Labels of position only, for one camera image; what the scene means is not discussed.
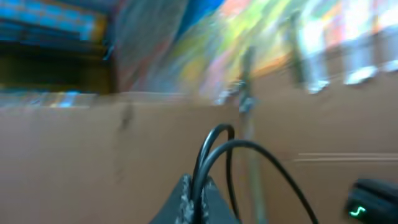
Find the cable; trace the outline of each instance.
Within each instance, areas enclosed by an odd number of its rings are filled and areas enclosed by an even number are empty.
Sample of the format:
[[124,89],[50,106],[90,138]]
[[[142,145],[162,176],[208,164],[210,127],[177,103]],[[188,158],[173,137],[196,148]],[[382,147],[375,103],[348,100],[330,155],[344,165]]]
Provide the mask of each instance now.
[[[230,124],[219,124],[217,127],[215,127],[213,130],[210,131],[209,135],[207,135],[207,138],[201,145],[201,148],[200,148],[200,151],[199,151],[199,154],[197,157],[197,162],[195,164],[195,168],[194,168],[193,174],[192,174],[192,188],[194,188],[194,186],[195,186],[195,180],[196,180],[198,171],[201,169],[204,161],[208,157],[212,145],[216,141],[217,137],[223,131],[228,132],[228,140],[232,140],[235,138],[235,130],[232,127],[232,125],[230,125]],[[226,155],[226,182],[227,182],[227,186],[228,186],[229,199],[232,204],[232,209],[234,211],[235,217],[238,220],[240,220],[238,203],[236,201],[234,187],[233,187],[233,180],[232,180],[232,151],[228,151],[227,155]]]
[[226,143],[224,143],[221,146],[218,146],[215,150],[211,152],[211,154],[207,157],[207,159],[204,161],[202,167],[198,171],[198,174],[195,179],[195,185],[193,186],[192,190],[192,200],[194,207],[200,207],[201,204],[201,191],[205,183],[205,179],[208,176],[208,173],[212,167],[212,165],[215,163],[217,158],[219,158],[222,153],[226,151],[232,151],[236,147],[247,147],[250,149],[253,149],[260,154],[262,154],[264,157],[270,160],[270,162],[277,168],[277,170],[284,176],[286,181],[290,184],[290,186],[293,188],[293,191],[297,194],[298,199],[300,199],[302,205],[304,206],[304,209],[307,211],[308,216],[310,217],[312,223],[318,224],[318,219],[313,212],[310,204],[308,203],[307,199],[305,198],[303,192],[300,190],[298,185],[294,182],[293,178],[289,175],[289,173],[284,169],[282,164],[266,149],[264,149],[262,146],[251,142],[251,141],[246,141],[246,140],[230,140]]

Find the black cable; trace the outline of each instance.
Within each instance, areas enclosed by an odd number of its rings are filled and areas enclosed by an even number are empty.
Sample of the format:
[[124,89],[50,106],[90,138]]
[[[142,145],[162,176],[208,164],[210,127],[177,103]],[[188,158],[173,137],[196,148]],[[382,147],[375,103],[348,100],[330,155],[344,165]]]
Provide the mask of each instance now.
[[247,147],[250,149],[253,149],[259,153],[261,153],[264,157],[270,160],[270,162],[277,168],[277,170],[284,176],[286,181],[290,184],[290,186],[293,188],[293,191],[297,194],[298,199],[300,199],[302,205],[304,206],[304,209],[307,211],[308,216],[310,217],[312,223],[318,224],[318,219],[313,212],[310,204],[308,203],[307,199],[305,198],[303,192],[300,190],[298,185],[295,183],[293,178],[289,175],[289,173],[284,169],[282,164],[266,149],[264,149],[262,146],[251,142],[251,141],[246,141],[246,140],[230,140],[226,143],[224,143],[221,146],[218,146],[215,150],[211,152],[211,154],[207,157],[207,159],[204,161],[203,165],[201,166],[200,170],[198,171],[198,174],[196,176],[195,182],[196,184],[193,186],[192,190],[192,200],[194,207],[200,207],[201,205],[201,191],[205,183],[205,179],[208,176],[208,173],[212,167],[212,165],[215,163],[217,158],[219,158],[222,153],[226,151],[232,151],[235,147]]
[[[193,174],[192,174],[192,188],[193,188],[193,186],[195,186],[195,180],[196,180],[198,171],[201,169],[204,161],[208,157],[212,145],[216,141],[217,137],[223,131],[228,132],[228,140],[232,140],[235,138],[235,130],[232,127],[232,125],[230,125],[230,124],[219,124],[217,127],[215,127],[213,130],[210,131],[209,135],[207,135],[207,138],[201,145],[201,148],[200,148],[200,151],[199,151],[199,154],[197,157],[197,162],[195,164],[195,168],[194,168]],[[234,211],[235,217],[238,220],[240,220],[238,203],[236,201],[234,187],[233,187],[233,180],[232,180],[232,151],[228,151],[228,153],[226,155],[226,182],[227,182],[227,186],[228,186],[229,199],[232,204],[232,209]]]

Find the cardboard wall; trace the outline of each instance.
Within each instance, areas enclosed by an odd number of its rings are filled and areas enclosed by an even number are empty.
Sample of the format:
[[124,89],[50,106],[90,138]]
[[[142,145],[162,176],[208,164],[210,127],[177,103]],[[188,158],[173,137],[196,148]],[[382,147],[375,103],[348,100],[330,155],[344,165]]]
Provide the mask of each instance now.
[[[370,37],[374,63],[383,58],[384,34]],[[358,178],[398,183],[398,73],[382,73],[358,86],[343,84],[344,47],[327,52],[330,86],[316,95],[294,85],[285,67],[254,82],[256,141],[291,172],[320,223],[347,223],[343,206]],[[309,223],[280,174],[262,164],[269,223]]]
[[[202,141],[219,123],[240,135],[238,112],[229,106],[116,100],[2,107],[0,223],[148,223],[180,176],[192,173]],[[237,152],[236,195],[251,223],[243,162]],[[228,201],[224,167],[223,157],[211,175]]]

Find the green light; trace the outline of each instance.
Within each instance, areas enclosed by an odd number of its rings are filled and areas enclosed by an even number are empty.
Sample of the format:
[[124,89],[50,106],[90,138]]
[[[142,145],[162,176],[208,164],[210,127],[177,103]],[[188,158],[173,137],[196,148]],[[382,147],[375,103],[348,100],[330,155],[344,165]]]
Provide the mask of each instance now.
[[366,212],[366,209],[364,207],[359,206],[356,212],[350,212],[349,214],[351,216],[357,217],[361,212]]

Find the ceiling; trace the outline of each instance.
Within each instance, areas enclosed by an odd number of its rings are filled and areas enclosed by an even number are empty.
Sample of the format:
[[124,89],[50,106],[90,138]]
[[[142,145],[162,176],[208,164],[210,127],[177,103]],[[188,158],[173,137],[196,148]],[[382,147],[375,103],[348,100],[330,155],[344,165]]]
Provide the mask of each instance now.
[[110,14],[120,0],[57,0],[57,1],[71,4],[74,6],[80,6],[86,9],[91,9],[105,14]]

